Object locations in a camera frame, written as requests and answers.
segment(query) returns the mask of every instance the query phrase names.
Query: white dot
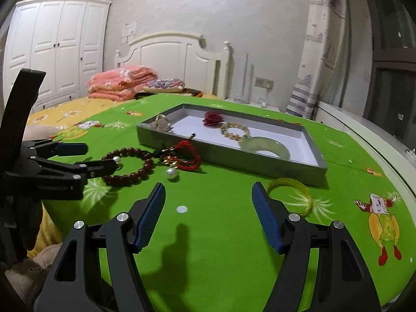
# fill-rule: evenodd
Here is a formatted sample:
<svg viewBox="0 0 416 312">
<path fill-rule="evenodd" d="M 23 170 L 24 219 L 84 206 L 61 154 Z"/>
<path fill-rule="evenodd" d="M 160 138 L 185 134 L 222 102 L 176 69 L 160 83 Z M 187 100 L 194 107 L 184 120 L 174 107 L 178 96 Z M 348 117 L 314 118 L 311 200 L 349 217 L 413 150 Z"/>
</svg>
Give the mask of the white dot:
<svg viewBox="0 0 416 312">
<path fill-rule="evenodd" d="M 184 205 L 178 206 L 176 208 L 176 212 L 178 212 L 178 213 L 185 213 L 187 211 L 188 211 L 188 208 L 186 206 L 184 206 Z"/>
</svg>

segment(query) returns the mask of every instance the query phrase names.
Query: bed post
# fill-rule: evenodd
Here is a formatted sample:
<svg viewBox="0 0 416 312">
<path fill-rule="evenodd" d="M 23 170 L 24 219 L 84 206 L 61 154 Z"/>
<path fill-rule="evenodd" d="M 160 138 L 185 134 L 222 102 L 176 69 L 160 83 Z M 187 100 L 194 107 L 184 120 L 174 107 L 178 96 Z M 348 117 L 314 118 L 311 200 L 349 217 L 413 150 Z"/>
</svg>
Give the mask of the bed post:
<svg viewBox="0 0 416 312">
<path fill-rule="evenodd" d="M 228 65 L 230 64 L 230 42 L 224 42 L 224 49 L 221 58 L 220 74 L 218 78 L 218 92 L 219 99 L 224 100 L 227 92 L 228 79 Z"/>
<path fill-rule="evenodd" d="M 120 51 L 116 50 L 116 55 L 114 57 L 114 68 L 115 69 L 120 68 L 120 55 L 121 55 Z"/>
</svg>

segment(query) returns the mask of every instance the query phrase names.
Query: jade bangle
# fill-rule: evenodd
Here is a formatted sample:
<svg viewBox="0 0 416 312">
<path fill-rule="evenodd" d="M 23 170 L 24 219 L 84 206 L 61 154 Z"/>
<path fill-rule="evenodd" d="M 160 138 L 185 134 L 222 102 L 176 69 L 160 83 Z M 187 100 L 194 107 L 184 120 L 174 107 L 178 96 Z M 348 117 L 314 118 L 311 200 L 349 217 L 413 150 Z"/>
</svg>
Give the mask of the jade bangle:
<svg viewBox="0 0 416 312">
<path fill-rule="evenodd" d="M 290 152 L 282 143 L 267 137 L 249 137 L 240 141 L 241 150 L 250 153 L 270 151 L 281 159 L 290 159 Z"/>
<path fill-rule="evenodd" d="M 272 192 L 272 190 L 281 187 L 281 186 L 290 186 L 296 190 L 298 190 L 306 199 L 307 199 L 307 206 L 305 208 L 305 210 L 303 210 L 301 213 L 299 213 L 299 215 L 305 217 L 308 216 L 311 211 L 312 211 L 312 205 L 313 205 L 313 201 L 312 201 L 312 196 L 308 190 L 308 188 L 301 182 L 292 179 L 292 178 L 278 178 L 272 182 L 270 182 L 268 188 L 267 188 L 267 193 L 268 195 L 270 195 L 270 193 Z"/>
</svg>

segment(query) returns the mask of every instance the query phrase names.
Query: pink quilt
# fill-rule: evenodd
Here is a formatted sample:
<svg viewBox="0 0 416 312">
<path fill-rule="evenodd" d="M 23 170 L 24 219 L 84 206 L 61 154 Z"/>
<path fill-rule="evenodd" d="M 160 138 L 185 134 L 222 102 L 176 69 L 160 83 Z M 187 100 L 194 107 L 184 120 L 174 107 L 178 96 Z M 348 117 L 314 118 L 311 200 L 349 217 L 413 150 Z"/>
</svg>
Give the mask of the pink quilt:
<svg viewBox="0 0 416 312">
<path fill-rule="evenodd" d="M 142 91 L 146 82 L 157 78 L 156 72 L 145 66 L 125 66 L 91 77 L 88 97 L 125 101 Z"/>
</svg>

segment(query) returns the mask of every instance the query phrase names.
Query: wall outlet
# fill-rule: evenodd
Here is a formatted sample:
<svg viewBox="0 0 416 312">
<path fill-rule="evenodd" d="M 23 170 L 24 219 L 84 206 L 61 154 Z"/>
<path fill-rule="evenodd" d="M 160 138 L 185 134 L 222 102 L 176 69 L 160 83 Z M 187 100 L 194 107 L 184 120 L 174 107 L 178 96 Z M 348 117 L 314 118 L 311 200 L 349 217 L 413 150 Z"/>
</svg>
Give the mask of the wall outlet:
<svg viewBox="0 0 416 312">
<path fill-rule="evenodd" d="M 254 86 L 258 88 L 264 88 L 264 89 L 273 89 L 273 83 L 274 81 L 266 80 L 266 79 L 260 79 L 256 77 L 254 79 Z"/>
</svg>

